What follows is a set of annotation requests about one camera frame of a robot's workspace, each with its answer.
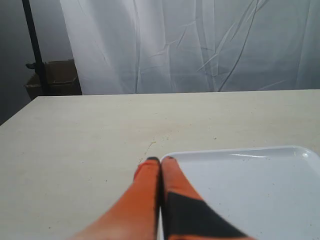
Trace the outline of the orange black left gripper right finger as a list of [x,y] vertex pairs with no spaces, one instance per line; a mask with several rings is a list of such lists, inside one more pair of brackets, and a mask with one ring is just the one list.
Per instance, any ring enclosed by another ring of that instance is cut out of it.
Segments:
[[162,225],[166,240],[251,240],[223,219],[190,184],[178,161],[161,161],[163,180]]

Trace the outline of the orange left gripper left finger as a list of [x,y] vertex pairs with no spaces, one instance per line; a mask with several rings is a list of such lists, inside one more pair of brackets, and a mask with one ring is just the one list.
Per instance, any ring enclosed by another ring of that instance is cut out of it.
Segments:
[[160,161],[149,157],[117,202],[73,240],[155,240],[159,220]]

